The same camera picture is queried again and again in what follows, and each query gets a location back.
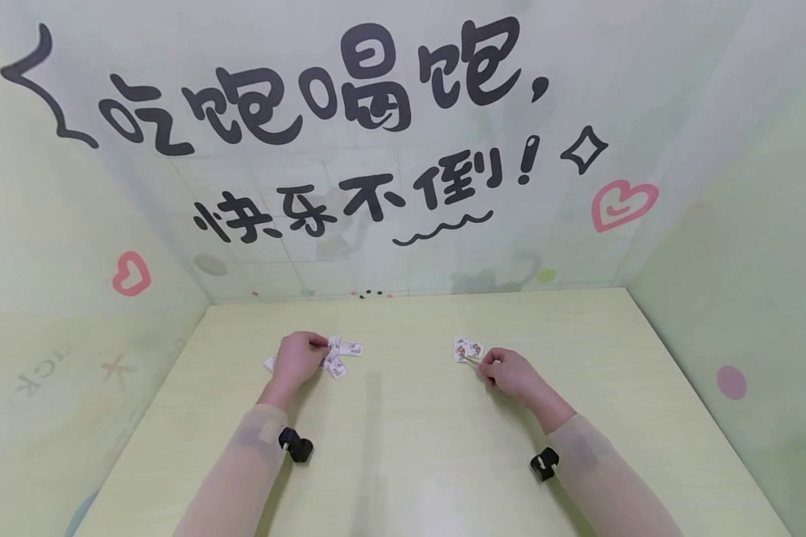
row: wavy line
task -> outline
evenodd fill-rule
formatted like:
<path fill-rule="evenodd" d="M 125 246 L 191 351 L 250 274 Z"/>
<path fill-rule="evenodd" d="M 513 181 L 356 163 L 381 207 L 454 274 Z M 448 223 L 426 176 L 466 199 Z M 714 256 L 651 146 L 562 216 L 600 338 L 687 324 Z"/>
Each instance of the wavy line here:
<path fill-rule="evenodd" d="M 476 219 L 474 216 L 466 214 L 466 215 L 462 216 L 462 220 L 460 220 L 460 224 L 456 224 L 456 225 L 452 226 L 450 224 L 445 224 L 445 222 L 442 222 L 442 224 L 439 224 L 439 227 L 437 227 L 436 230 L 434 230 L 430 234 L 415 233 L 412 236 L 412 238 L 410 238 L 406 242 L 398 241 L 397 239 L 391 239 L 391 242 L 393 242 L 394 244 L 397 244 L 397 245 L 409 245 L 409 244 L 413 244 L 415 241 L 418 241 L 418 239 L 424 239 L 426 241 L 426 239 L 432 239 L 433 237 L 435 237 L 439 233 L 439 231 L 442 231 L 442 230 L 459 230 L 460 227 L 463 227 L 464 225 L 466 225 L 466 222 L 474 222 L 475 224 L 482 224 L 482 222 L 486 222 L 487 220 L 491 219 L 492 217 L 493 217 L 493 211 L 492 210 L 488 210 L 487 214 L 483 215 L 480 219 Z"/>

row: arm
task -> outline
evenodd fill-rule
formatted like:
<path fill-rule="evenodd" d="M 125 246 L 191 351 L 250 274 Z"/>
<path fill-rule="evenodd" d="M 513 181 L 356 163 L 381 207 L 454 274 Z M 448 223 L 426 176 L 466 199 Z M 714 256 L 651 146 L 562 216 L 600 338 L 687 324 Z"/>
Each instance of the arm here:
<path fill-rule="evenodd" d="M 478 373 L 534 413 L 559 453 L 555 473 L 561 485 L 598 536 L 681 536 L 669 511 L 606 436 L 577 414 L 524 357 L 492 349 Z"/>
<path fill-rule="evenodd" d="M 317 372 L 328 341 L 309 332 L 281 341 L 272 379 L 239 423 L 179 521 L 173 537 L 254 537 L 285 452 L 278 436 L 297 389 Z"/>

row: sheer sleeve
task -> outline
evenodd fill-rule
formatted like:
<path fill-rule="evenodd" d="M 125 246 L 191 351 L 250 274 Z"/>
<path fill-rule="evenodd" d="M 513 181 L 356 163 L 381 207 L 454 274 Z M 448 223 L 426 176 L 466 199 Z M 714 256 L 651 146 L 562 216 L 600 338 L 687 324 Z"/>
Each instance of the sheer sleeve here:
<path fill-rule="evenodd" d="M 254 537 L 284 464 L 278 436 L 286 423 L 284 411 L 269 405 L 245 414 L 188 504 L 174 537 Z"/>
<path fill-rule="evenodd" d="M 576 415 L 549 435 L 556 475 L 600 537 L 681 536 L 659 498 L 588 419 Z"/>

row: pink circle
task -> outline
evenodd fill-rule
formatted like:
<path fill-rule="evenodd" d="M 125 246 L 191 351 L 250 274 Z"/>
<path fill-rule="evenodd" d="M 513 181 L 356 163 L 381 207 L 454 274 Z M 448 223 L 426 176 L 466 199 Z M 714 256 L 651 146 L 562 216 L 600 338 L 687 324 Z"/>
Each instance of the pink circle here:
<path fill-rule="evenodd" d="M 740 401 L 746 396 L 746 377 L 740 369 L 732 365 L 719 368 L 716 372 L 716 385 L 722 395 L 732 401 Z"/>

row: light green wall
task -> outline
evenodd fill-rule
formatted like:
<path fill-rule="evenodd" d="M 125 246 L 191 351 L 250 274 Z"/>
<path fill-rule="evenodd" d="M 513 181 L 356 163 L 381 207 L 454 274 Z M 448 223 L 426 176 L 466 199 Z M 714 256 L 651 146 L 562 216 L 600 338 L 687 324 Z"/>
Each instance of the light green wall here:
<path fill-rule="evenodd" d="M 806 80 L 680 218 L 630 292 L 795 536 L 806 536 Z M 718 370 L 747 382 L 724 396 Z"/>
<path fill-rule="evenodd" d="M 126 252 L 148 278 L 114 283 Z M 96 154 L 0 77 L 0 536 L 71 536 L 206 306 Z"/>

